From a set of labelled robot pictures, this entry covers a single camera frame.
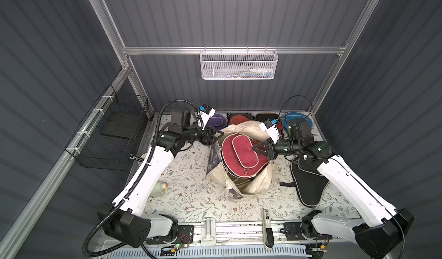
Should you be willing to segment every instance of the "metal mesh basket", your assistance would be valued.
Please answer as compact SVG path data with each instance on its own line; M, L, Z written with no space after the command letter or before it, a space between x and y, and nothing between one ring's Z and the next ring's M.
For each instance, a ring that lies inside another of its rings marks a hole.
M276 50L202 50L201 77L204 80L271 80L278 54Z
M66 151L82 167L120 171L129 169L133 163L129 155L137 153L147 125L147 110L146 97L114 92L82 132L78 144L74 148L66 148ZM115 124L107 129L108 122L117 116L132 119L130 129L115 134L112 131L113 128L118 129Z

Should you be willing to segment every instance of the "black cable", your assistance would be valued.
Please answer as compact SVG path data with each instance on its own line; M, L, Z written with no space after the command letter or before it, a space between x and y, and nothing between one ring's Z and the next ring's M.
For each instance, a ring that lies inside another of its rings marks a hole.
M292 99L292 98L294 98L294 97L304 97L304 98L306 98L307 99L307 101L310 103L310 111L308 112L308 115L306 116L306 117L304 117L304 119L303 120L305 120L307 117L309 117L310 116L310 114L312 114L312 108L313 108L313 104L312 104L312 101L310 101L310 99L309 98L307 98L307 97L305 97L304 95L293 95L293 96L291 96L289 99L287 99L283 104L282 104L282 107L281 107L281 109L279 110L279 113L278 113L278 119L280 119L281 118L281 111L282 111L282 108L285 106L285 104L290 100L290 99Z
M144 246L143 243L141 243L141 248L144 250L145 253L147 253L147 256L149 256L151 259L156 259Z
M189 147L187 147L187 148L185 148L185 149L182 149L182 150L179 150L179 152L187 151L187 150L189 150L192 146L193 146L193 142L191 143L191 145L190 145Z
M320 251L318 250L318 237L319 237L319 235L322 236L322 238L324 239L324 241L325 241L325 237L324 237L324 235L322 235L322 234L318 234L318 236L316 236L316 240L315 240L316 252L319 254L320 259L322 259L322 257L324 256L324 252L322 252L322 256L321 256L321 254L319 253Z
M161 121L161 116L163 115L164 109L175 102L185 102L190 104L196 111L196 113L198 114L199 117L199 121L201 122L201 129L204 126L204 123L202 121L201 115L199 113L199 108L195 107L195 105L193 105L191 102L183 100L183 99L176 99L176 100L172 100L170 102L168 102L167 104L165 104L161 110L160 113L158 114L158 119L157 119L157 125L155 127L155 134L153 135L153 139L152 139L152 148L150 150L149 153L149 157L147 158L146 164L144 165L143 169L141 170L140 174L138 175L138 177L136 178L136 180L134 181L134 184L132 184L132 186L129 188L129 190L127 191L126 195L124 195L124 198L117 204L117 206L115 206L108 214L106 217L104 217L102 219L102 221L100 223L98 223L92 230L91 232L89 232L89 234L86 236L83 245L81 247L81 252L83 253L84 256L87 257L98 257L98 256L102 256L105 255L109 252L112 252L122 246L125 245L125 243L119 243L117 245L114 245L113 247L107 248L105 250L102 251L89 251L89 249L87 248L89 245L89 242L91 241L92 237L97 233L97 231L102 227L103 223L107 222L110 218L113 217L113 215L117 212L118 209L120 209L120 207L124 204L124 202L126 201L126 199L129 198L130 194L134 191L135 187L138 185L138 183L140 182L141 178L143 177L144 173L146 173L147 167L149 166L149 163L152 161L152 157L153 157L153 153L155 152L155 147L157 146L157 142L158 142L158 133L160 130L160 121Z
M397 223L397 226L399 226L399 229L401 230L401 233L402 233L402 249L401 249L401 252L399 253L399 256L397 256L397 259L401 259L402 253L404 252L404 248L405 248L405 234L404 234L402 226L399 224L399 222L393 217L393 215L387 210L386 207L384 207L384 208L385 208L385 211L387 211L388 214L390 214L391 218L394 219L394 221ZM399 213L396 209L395 209L395 211L396 211L396 213L398 213L405 220L405 218L401 215L401 213Z
M346 168L344 167L344 166L342 166L342 164L339 162L339 161L337 161L336 159L334 159L334 158L331 158L331 157L320 157L320 158L314 158L314 160L315 159L333 159L335 162L337 162L337 163L339 163L339 165L341 165L341 167L342 168L344 168L344 170L347 172L347 173L349 173L348 172L348 170L346 170ZM394 219L394 221L397 223L397 226L399 226L399 229L400 229L400 231L401 231L401 234L402 234L402 249L401 249L401 252L399 253L399 256L397 256L397 259L401 259L401 257L402 257L402 254L403 254L403 252L404 252L404 248L405 248L405 234L404 234L404 230L402 229L402 226L399 224L399 222L394 218L394 216L388 211L388 209L387 209L387 207L386 206L384 206L375 196L373 196L373 194L370 192L370 191L368 191L353 175L351 175L361 186L362 186L362 188L364 188L364 190L365 191L367 191L369 194L370 194L370 196L372 196L373 197L373 199L375 199L382 207L384 207L384 209L385 209L385 211L388 213L388 214L390 214L390 216L391 216L391 218L392 219ZM396 213L398 213L403 219L405 219L402 215L401 215L401 213L399 213L396 209L395 209L395 212Z
M297 163L296 161L291 160L291 159L288 159L288 158L287 158L287 155L284 155L284 158L285 158L286 160L290 161L291 163L295 163L296 165L299 165L299 163Z

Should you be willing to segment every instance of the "white container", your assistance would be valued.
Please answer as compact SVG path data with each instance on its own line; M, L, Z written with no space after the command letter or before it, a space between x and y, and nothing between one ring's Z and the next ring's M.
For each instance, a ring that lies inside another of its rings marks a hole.
M168 193L168 186L169 185L165 182L157 181L149 196L152 198L159 198L166 195Z
M200 53L204 80L271 80L278 54L267 49L209 49Z

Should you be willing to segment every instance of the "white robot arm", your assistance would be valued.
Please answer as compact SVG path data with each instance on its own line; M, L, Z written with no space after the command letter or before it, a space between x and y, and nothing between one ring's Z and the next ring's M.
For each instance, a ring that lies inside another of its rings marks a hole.
M274 132L273 124L264 122L261 125L263 130ZM296 129L289 132L290 140L274 142L271 138L252 149L270 160L278 155L297 156L297 164L307 169L316 168L345 195L361 216L348 219L313 210L302 218L303 234L313 239L318 234L334 235L358 244L372 258L383 258L404 239L414 219L411 213L406 209L397 210L379 196L342 157L332 152L327 142L314 141L307 121L298 119L293 127Z
M163 106L160 111L157 129L160 126L161 114L168 104ZM85 256L100 256L119 247L117 245L100 252L90 252L87 249L91 237L100 227L103 227L106 235L120 240L122 245L132 247L142 245L148 237L162 236L164 240L169 241L175 239L178 222L173 217L160 214L150 219L142 218L149 195L161 173L172 162L176 154L181 151L185 143L199 141L203 145L211 146L224 134L211 126L207 126L207 122L215 113L215 109L205 104L199 108L196 108L193 104L191 105L198 114L196 122L191 124L190 109L186 107L172 109L168 130L163 129L155 132L152 146L148 150L149 156L143 160L129 184L113 200L112 204L104 203L98 209L100 223L91 231L84 242L82 251Z

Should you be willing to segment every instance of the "floral tablecloth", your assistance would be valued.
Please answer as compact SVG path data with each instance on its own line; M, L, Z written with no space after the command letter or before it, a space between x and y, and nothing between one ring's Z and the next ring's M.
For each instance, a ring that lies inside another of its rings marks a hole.
M164 115L161 125L169 120L170 115ZM312 133L315 140L321 140L316 124ZM205 179L208 157L209 147L199 142L178 153L159 179L169 184L170 192L148 200L145 218L162 213L175 217L179 222L200 222L203 217L215 217L219 222L259 221L262 208L270 208L274 220L301 219L313 209L325 210L326 214L339 217L359 218L356 209L331 183L325 188L317 207L304 207L294 187L279 186L280 181L292 181L290 162L284 157L275 160L272 184L267 193L249 201L226 201L224 188Z

